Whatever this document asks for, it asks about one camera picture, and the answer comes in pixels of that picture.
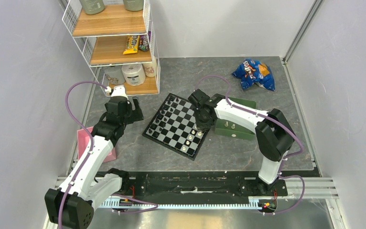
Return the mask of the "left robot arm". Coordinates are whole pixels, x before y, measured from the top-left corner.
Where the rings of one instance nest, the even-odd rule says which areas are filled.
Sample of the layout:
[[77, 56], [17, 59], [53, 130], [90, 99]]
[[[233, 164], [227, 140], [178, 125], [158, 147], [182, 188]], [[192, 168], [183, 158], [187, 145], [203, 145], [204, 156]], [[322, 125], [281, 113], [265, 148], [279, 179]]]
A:
[[102, 180], [92, 184], [126, 126], [143, 120], [137, 97], [129, 100], [124, 86], [107, 87], [105, 91], [111, 94], [105, 113], [91, 131], [82, 127], [90, 138], [89, 145], [65, 181], [57, 189], [50, 188], [44, 197], [49, 220], [60, 229], [88, 228], [95, 210], [111, 194], [124, 195], [131, 187], [128, 172], [118, 169], [108, 170]]

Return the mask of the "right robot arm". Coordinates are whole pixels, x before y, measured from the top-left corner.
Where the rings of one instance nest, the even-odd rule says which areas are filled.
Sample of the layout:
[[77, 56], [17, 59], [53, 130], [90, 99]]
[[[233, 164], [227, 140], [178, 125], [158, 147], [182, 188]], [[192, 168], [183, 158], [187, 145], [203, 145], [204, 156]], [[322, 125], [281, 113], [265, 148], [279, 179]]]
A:
[[221, 119], [238, 124], [255, 134], [263, 155], [256, 189], [261, 195], [273, 192], [282, 160], [296, 137], [284, 114], [278, 109], [268, 112], [250, 108], [221, 94], [209, 97], [200, 89], [191, 93], [188, 100], [194, 106], [198, 130], [209, 130]]

